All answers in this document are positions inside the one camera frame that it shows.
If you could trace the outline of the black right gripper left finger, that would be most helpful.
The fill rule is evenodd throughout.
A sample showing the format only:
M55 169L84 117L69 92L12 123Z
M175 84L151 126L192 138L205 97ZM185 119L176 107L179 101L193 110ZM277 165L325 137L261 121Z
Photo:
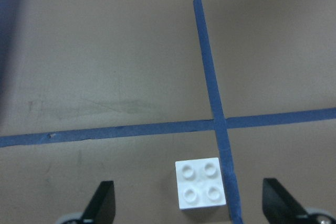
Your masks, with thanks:
M115 203L114 181L102 181L84 210L81 223L113 223Z

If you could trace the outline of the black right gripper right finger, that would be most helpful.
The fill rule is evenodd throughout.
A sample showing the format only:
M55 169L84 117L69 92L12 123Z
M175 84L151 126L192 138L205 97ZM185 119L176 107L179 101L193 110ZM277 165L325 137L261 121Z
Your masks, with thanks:
M262 210L269 223L309 223L309 214L275 178L262 181Z

